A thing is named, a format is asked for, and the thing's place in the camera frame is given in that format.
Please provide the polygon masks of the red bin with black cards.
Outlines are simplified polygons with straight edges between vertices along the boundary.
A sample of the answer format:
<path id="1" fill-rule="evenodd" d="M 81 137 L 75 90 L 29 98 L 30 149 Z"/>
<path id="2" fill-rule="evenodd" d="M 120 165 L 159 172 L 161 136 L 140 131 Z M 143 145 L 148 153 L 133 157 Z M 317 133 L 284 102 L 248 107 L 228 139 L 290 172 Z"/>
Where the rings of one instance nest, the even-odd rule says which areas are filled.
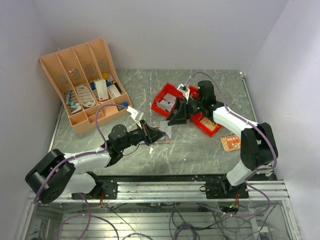
<path id="1" fill-rule="evenodd" d="M 199 99 L 198 88 L 192 85 L 188 86 L 188 100 L 190 101 L 191 99 L 193 100 Z"/>

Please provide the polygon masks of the red bin with gold cards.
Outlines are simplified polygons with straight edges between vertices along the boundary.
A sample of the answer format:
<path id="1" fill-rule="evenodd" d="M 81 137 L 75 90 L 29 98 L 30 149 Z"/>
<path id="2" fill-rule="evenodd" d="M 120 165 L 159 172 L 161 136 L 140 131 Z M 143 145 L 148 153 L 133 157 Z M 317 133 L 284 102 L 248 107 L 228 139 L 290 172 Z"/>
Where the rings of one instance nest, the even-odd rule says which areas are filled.
<path id="1" fill-rule="evenodd" d="M 201 112 L 192 114 L 190 121 L 209 137 L 212 137 L 221 128 L 220 124 L 214 123 L 205 117 Z"/>

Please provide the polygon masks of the red bin with white cards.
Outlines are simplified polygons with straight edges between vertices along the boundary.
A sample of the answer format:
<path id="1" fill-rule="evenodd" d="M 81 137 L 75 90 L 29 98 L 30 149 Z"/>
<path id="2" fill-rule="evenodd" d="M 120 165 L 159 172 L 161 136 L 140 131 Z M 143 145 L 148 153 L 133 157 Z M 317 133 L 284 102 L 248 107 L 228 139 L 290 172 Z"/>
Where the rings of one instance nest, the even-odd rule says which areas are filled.
<path id="1" fill-rule="evenodd" d="M 176 98 L 181 98 L 182 96 L 182 92 L 177 90 L 174 85 L 166 83 L 154 98 L 150 109 L 167 118 L 175 106 Z"/>

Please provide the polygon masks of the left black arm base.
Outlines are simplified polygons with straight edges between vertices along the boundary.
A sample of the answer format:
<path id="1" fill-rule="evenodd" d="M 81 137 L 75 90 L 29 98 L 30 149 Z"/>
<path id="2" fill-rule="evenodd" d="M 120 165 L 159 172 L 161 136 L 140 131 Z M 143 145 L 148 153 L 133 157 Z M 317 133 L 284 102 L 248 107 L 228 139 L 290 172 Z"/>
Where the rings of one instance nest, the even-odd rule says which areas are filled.
<path id="1" fill-rule="evenodd" d="M 118 194 L 118 183 L 111 177 L 96 175 L 89 171 L 77 174 L 75 186 L 72 187 L 72 199 L 80 199 L 82 194 L 87 200 L 115 200 Z"/>

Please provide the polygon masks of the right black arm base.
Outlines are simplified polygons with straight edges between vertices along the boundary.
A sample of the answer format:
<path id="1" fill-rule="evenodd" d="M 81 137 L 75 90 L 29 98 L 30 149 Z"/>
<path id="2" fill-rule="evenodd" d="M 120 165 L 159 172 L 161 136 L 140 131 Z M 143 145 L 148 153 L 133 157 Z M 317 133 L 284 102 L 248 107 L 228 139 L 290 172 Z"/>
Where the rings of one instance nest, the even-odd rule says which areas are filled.
<path id="1" fill-rule="evenodd" d="M 199 191 L 205 193 L 207 199 L 247 199 L 249 197 L 244 183 L 232 186 L 227 180 L 206 182 Z"/>

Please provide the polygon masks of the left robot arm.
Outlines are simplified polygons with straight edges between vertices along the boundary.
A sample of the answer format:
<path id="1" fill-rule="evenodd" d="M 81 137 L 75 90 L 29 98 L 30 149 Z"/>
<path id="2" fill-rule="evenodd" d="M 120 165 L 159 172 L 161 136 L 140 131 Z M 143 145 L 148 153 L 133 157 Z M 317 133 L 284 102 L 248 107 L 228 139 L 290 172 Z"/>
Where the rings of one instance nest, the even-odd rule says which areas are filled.
<path id="1" fill-rule="evenodd" d="M 141 120 L 136 129 L 128 131 L 115 125 L 104 143 L 91 151 L 62 153 L 49 151 L 25 176 L 25 182 L 35 193 L 34 202 L 49 204 L 62 194 L 86 194 L 91 199 L 102 193 L 102 182 L 93 173 L 97 168 L 115 165 L 125 149 L 138 147 L 141 142 L 150 146 L 166 136 L 164 131 Z"/>

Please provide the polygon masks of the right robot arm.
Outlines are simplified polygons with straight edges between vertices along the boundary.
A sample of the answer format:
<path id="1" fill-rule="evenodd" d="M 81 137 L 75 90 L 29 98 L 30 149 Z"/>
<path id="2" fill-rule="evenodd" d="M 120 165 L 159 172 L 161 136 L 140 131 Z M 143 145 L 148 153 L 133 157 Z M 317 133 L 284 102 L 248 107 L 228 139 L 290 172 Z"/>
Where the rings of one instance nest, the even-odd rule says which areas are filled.
<path id="1" fill-rule="evenodd" d="M 227 182 L 220 186 L 224 197 L 233 197 L 238 192 L 238 186 L 252 177 L 261 166 L 277 161 L 278 150 L 271 126 L 266 122 L 250 121 L 235 113 L 225 103 L 217 101 L 211 81 L 198 82 L 196 97 L 193 97 L 190 88 L 183 84 L 178 86 L 177 91 L 182 96 L 176 97 L 167 118 L 168 125 L 186 124 L 193 115 L 201 113 L 240 139 L 240 161 L 226 174 Z"/>

